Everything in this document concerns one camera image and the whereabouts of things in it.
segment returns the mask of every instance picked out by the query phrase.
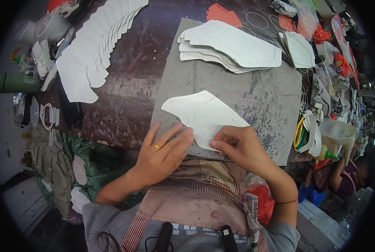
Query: person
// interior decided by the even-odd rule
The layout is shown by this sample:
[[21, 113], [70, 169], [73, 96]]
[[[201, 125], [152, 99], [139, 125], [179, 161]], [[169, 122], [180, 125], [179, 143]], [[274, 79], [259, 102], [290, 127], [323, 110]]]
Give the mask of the person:
[[[175, 251], [225, 251], [219, 231], [224, 225], [231, 227], [239, 251], [296, 250], [296, 184], [271, 160], [252, 127], [222, 127], [210, 147], [233, 162], [213, 162], [185, 159], [192, 128], [170, 140], [181, 123], [154, 142], [159, 125], [149, 130], [135, 166], [83, 206], [89, 251], [152, 251], [164, 222], [173, 225]], [[245, 194], [242, 208], [237, 204], [247, 171], [266, 180], [275, 201], [267, 229], [256, 221], [256, 200]], [[143, 188], [147, 192], [139, 205], [116, 208]]]
[[345, 160], [340, 159], [329, 179], [330, 190], [341, 198], [351, 196], [360, 188], [367, 188], [371, 184], [370, 156], [364, 154], [356, 162], [352, 161], [360, 145], [360, 143], [354, 143], [347, 166], [345, 166]]

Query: dark metal table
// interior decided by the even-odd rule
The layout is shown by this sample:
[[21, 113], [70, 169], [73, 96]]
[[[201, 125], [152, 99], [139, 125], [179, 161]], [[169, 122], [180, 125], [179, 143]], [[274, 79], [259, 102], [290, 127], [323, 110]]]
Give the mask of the dark metal table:
[[[104, 3], [105, 0], [94, 1], [85, 18], [74, 25], [75, 30], [82, 27], [89, 15]], [[56, 129], [91, 141], [140, 150], [150, 128], [166, 58], [181, 18], [188, 17], [205, 22], [206, 11], [214, 3], [220, 4], [228, 11], [234, 11], [242, 24], [255, 31], [258, 37], [268, 40], [278, 36], [272, 24], [269, 24], [266, 30], [259, 30], [245, 19], [247, 12], [256, 12], [269, 22], [269, 14], [277, 13], [269, 7], [270, 1], [267, 0], [150, 0], [149, 5], [140, 10], [134, 19], [131, 29], [116, 43], [110, 57], [111, 65], [107, 69], [109, 76], [106, 83], [94, 89], [99, 99], [93, 104], [81, 103], [84, 114], [82, 130], [69, 130], [62, 115]], [[256, 15], [248, 18], [259, 27], [266, 25], [265, 21]], [[277, 19], [272, 18], [272, 21], [279, 27]], [[57, 89], [57, 85], [53, 85], [48, 92], [36, 94], [38, 102], [50, 102], [60, 108]], [[290, 154], [288, 162], [304, 161], [305, 156], [298, 155]]]

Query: gray foam piece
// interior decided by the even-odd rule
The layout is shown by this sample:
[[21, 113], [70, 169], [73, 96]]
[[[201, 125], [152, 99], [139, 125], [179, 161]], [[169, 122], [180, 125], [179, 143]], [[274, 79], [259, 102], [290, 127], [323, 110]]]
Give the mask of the gray foam piece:
[[[161, 123], [155, 138], [180, 122], [173, 114], [161, 110], [167, 99], [207, 90], [254, 127], [277, 165], [286, 165], [300, 109], [301, 74], [283, 61], [280, 67], [242, 74], [231, 73], [216, 63], [181, 61], [177, 38], [184, 30], [201, 24], [188, 18], [180, 22], [152, 114], [151, 125], [155, 121]], [[187, 153], [199, 159], [228, 160], [215, 151], [200, 148], [195, 141]]]

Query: hand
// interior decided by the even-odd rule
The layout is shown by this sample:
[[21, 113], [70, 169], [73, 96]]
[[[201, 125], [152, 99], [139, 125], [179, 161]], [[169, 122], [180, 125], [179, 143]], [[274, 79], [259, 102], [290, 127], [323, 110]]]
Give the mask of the hand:
[[160, 123], [155, 122], [150, 128], [141, 146], [136, 165], [127, 172], [129, 178], [140, 188], [156, 184], [173, 173], [186, 157], [185, 151], [194, 139], [193, 129], [187, 128], [182, 134], [166, 143], [182, 128], [182, 124], [178, 123], [154, 143], [154, 136], [159, 127]]
[[222, 127], [210, 143], [210, 147], [225, 153], [243, 169], [259, 176], [262, 176], [263, 164], [271, 161], [251, 126]]

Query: wrist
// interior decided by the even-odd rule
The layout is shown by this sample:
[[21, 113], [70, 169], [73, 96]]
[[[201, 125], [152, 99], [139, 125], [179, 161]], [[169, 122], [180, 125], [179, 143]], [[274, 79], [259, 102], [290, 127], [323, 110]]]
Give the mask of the wrist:
[[139, 176], [136, 166], [128, 170], [123, 176], [131, 192], [141, 190], [146, 186], [142, 182], [142, 176]]

